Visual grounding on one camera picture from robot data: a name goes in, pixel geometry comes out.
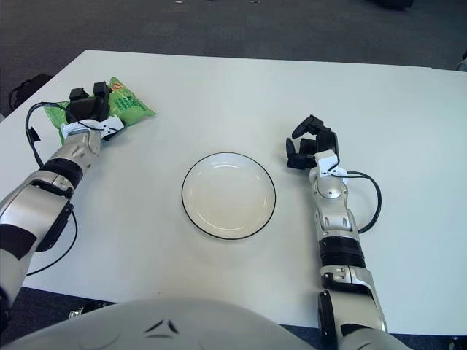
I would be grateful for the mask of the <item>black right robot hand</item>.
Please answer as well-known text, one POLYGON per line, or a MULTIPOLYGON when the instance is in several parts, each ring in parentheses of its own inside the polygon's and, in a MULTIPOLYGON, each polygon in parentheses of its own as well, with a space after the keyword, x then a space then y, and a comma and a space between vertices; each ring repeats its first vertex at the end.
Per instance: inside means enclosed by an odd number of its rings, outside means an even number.
POLYGON ((316 154, 332 150, 336 156, 339 156, 339 145, 337 135, 324 122, 309 115, 292 132, 292 138, 286 139, 286 153, 288 168, 299 170, 311 169, 317 166, 316 154), (296 151, 292 139, 298 139, 305 133, 314 136, 314 139, 301 139, 299 150, 296 151))

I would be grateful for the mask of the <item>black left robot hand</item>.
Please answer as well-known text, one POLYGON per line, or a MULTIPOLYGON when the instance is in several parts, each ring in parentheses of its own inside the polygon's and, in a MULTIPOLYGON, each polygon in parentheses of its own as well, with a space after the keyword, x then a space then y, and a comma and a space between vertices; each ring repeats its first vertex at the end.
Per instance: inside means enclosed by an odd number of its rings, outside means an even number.
POLYGON ((95 82, 93 95, 89 95, 82 87, 71 90, 69 104, 66 107, 66 121, 74 123, 82 120, 102 122, 109 116, 109 96, 112 90, 103 82, 95 82))

